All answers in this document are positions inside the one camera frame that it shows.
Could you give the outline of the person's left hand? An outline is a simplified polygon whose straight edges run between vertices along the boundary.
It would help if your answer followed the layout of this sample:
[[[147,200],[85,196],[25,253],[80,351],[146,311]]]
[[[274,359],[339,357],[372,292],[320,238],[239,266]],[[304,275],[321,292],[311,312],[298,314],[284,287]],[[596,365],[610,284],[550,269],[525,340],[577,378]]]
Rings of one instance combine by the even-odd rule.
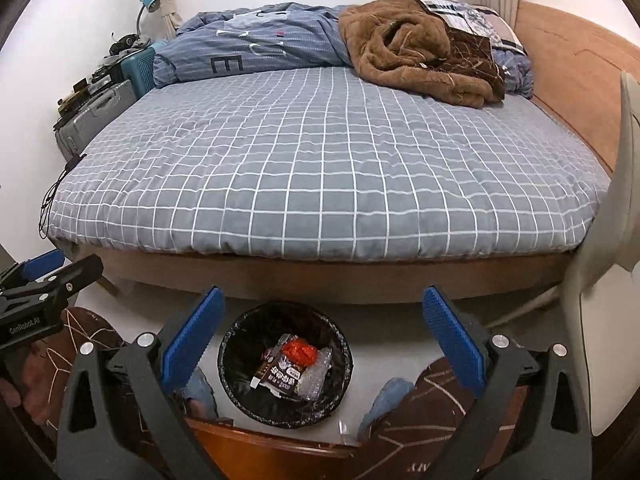
[[[1,378],[1,396],[6,405],[24,408],[38,426],[58,428],[61,401],[53,392],[54,367],[42,344],[32,344],[17,375],[16,385]]]

